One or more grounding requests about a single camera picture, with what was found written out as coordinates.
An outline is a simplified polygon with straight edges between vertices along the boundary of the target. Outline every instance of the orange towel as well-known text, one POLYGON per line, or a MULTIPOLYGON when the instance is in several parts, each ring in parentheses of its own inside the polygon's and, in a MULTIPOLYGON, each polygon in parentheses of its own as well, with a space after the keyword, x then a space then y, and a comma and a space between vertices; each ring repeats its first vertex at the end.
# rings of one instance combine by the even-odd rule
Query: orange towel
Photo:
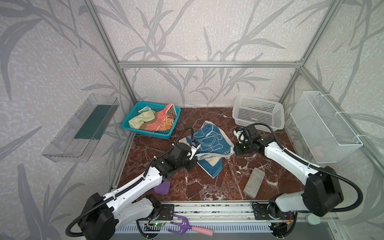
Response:
POLYGON ((145 122, 140 130, 149 132, 170 130, 176 119, 176 109, 173 103, 168 104, 163 110, 155 113, 155 119, 145 122))

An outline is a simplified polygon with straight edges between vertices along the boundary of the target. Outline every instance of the aluminum frame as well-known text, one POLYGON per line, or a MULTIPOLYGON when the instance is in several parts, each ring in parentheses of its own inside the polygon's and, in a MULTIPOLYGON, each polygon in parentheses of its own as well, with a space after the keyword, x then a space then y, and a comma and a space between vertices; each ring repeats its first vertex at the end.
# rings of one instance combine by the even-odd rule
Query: aluminum frame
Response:
MULTIPOLYGON (((189 222, 276 222, 276 220, 255 220, 252 202, 267 204, 268 200, 237 200, 237 201, 180 201, 161 202, 174 204, 174 212, 188 218, 189 222)), ((305 222, 310 214, 298 213, 297 221, 305 222)), ((335 212, 321 217, 322 222, 339 222, 335 212)))
MULTIPOLYGON (((313 50, 315 49, 316 45, 321 40, 322 35, 327 30, 328 26, 332 22, 336 13, 339 11, 343 1, 344 0, 333 0, 331 2, 331 4, 329 5, 328 10, 323 17, 323 20, 321 21, 319 27, 317 28, 315 34, 313 35, 312 40, 311 40, 310 44, 308 45, 307 49, 305 50, 303 57, 300 59, 300 61, 301 61, 300 67, 303 67, 305 65, 305 63, 308 61, 308 59, 311 56, 311 54, 313 53, 313 50)), ((285 90, 284 90, 284 92, 281 95, 281 98, 279 100, 280 103, 283 103, 285 98, 288 96, 288 93, 291 91, 294 83, 297 80, 298 70, 300 67, 298 67, 296 69, 295 73, 292 75, 290 81, 288 82, 287 87, 285 88, 285 90)))
POLYGON ((98 33, 99 33, 99 35, 100 35, 100 37, 101 37, 105 47, 107 48, 108 55, 111 57, 112 64, 116 68, 116 71, 117 71, 117 74, 120 77, 120 80, 123 82, 123 85, 127 89, 128 94, 131 97, 132 101, 136 104, 137 103, 137 99, 136 99, 135 95, 132 92, 131 86, 129 85, 129 82, 128 82, 124 72, 119 67, 119 61, 117 59, 117 56, 116 56, 115 52, 113 51, 112 45, 111 45, 111 43, 110 43, 110 41, 109 41, 109 39, 107 37, 106 31, 105 31, 105 29, 103 27, 103 24, 101 23, 101 20, 100 20, 99 16, 97 15, 96 7, 93 4, 93 1, 92 0, 83 0, 83 2, 85 4, 87 12, 91 16, 91 19, 93 20, 93 23, 96 26, 96 29, 97 29, 97 31, 98 31, 98 33))
POLYGON ((299 69, 298 74, 302 75, 316 91, 323 93, 327 100, 329 100, 329 102, 336 108, 336 110, 341 112, 341 116, 344 118, 347 124, 356 134, 360 135, 359 138, 363 143, 361 149, 364 151, 365 155, 376 167, 378 167, 378 169, 384 175, 384 158, 370 141, 370 139, 364 135, 360 128, 354 123, 354 121, 352 121, 348 114, 345 113, 342 107, 338 105, 337 102, 329 95, 326 89, 316 80, 312 73, 310 73, 305 67, 302 67, 299 69))
POLYGON ((113 175, 113 180, 108 187, 110 191, 118 188, 122 171, 124 169, 125 163, 127 162, 128 154, 129 154, 129 151, 131 150, 134 137, 135 137, 134 133, 130 133, 130 135, 127 137, 127 141, 125 142, 123 151, 120 154, 120 157, 115 169, 115 173, 113 175))
POLYGON ((120 68, 298 68, 299 61, 120 61, 120 68))

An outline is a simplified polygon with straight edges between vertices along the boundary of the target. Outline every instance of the pink handle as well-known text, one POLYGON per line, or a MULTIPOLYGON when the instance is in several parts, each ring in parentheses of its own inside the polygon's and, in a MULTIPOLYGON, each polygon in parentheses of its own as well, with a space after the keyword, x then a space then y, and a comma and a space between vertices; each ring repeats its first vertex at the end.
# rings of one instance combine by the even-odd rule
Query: pink handle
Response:
POLYGON ((213 234, 214 234, 214 231, 213 231, 212 229, 203 228, 203 227, 195 227, 195 226, 192 226, 192 230, 195 231, 195 232, 198 232, 198 233, 202 233, 202 234, 211 236, 211 237, 212 237, 213 234))

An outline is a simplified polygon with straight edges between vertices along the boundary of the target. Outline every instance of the gray round object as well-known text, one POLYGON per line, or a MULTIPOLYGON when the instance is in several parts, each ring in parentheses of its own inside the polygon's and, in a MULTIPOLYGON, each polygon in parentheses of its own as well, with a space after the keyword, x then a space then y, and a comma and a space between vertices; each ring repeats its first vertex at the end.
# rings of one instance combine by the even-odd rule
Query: gray round object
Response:
POLYGON ((307 223, 311 224, 311 225, 317 225, 321 222, 320 220, 320 217, 314 215, 314 214, 310 214, 306 217, 306 220, 307 220, 307 223))

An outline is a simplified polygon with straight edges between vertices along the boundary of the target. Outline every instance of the white plastic basket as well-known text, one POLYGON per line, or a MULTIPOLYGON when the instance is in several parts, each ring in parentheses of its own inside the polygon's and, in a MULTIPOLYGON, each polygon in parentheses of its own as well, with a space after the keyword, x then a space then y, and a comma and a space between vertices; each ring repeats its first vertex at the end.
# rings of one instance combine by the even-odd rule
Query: white plastic basket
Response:
POLYGON ((340 112, 319 91, 303 92, 291 116, 318 163, 338 162, 362 146, 340 112))
MULTIPOLYGON (((284 109, 278 102, 248 96, 237 96, 232 110, 235 123, 248 126, 252 123, 265 123, 274 131, 284 128, 284 109)), ((271 132, 267 127, 256 125, 256 129, 271 132)))

